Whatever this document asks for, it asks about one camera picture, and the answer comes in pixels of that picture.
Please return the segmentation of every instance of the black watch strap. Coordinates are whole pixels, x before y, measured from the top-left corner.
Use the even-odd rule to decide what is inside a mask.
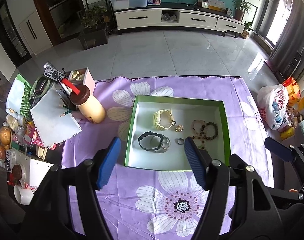
[[[140,141],[141,141],[144,137],[149,136],[149,135],[154,135],[154,136],[160,137],[160,142],[159,142],[159,146],[158,146],[158,147],[153,148],[153,149],[149,149],[149,148],[144,148],[144,147],[140,144]],[[154,133],[154,132],[152,132],[152,131],[149,131],[149,132],[145,132],[145,133],[143,133],[142,135],[140,135],[140,137],[139,137],[137,140],[138,140],[139,146],[140,146],[143,150],[153,152],[153,151],[159,150],[159,149],[162,147],[164,137],[165,137],[165,136],[162,135],[162,134]]]

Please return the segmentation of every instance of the green box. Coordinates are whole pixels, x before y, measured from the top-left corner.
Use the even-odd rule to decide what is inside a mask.
[[[169,130],[160,131],[153,126],[153,114],[160,109],[172,111],[176,125]],[[223,101],[143,95],[135,97],[127,140],[125,166],[160,171],[191,171],[184,152],[184,145],[178,145],[176,140],[194,136],[191,127],[193,120],[204,120],[217,124],[219,135],[214,140],[205,141],[205,148],[212,159],[219,159],[229,166],[231,149]],[[184,126],[182,132],[175,131],[178,124]],[[171,146],[167,152],[155,153],[140,148],[137,139],[148,131],[169,137]],[[208,133],[208,136],[213,136],[214,130],[209,130]],[[197,146],[201,144],[200,140],[194,140],[194,142]]]

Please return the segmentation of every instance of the plastic bag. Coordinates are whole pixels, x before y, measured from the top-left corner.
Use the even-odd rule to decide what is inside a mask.
[[[261,117],[272,130],[278,129],[289,101],[287,89],[282,84],[263,87],[260,89],[257,99]]]

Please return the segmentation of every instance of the tv stand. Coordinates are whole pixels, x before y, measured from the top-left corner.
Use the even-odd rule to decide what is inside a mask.
[[[164,21],[162,14],[171,12],[175,14],[176,21]],[[244,23],[235,20],[225,13],[199,8],[185,3],[166,3],[161,5],[129,8],[114,11],[117,29],[121,35],[126,30],[141,28],[157,29],[209,29],[222,33],[227,31],[235,33],[235,38],[244,30]]]

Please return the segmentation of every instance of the white watch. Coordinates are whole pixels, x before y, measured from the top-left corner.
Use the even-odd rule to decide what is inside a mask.
[[[153,126],[158,130],[168,130],[175,124],[176,122],[174,121],[172,110],[158,110],[153,114]]]

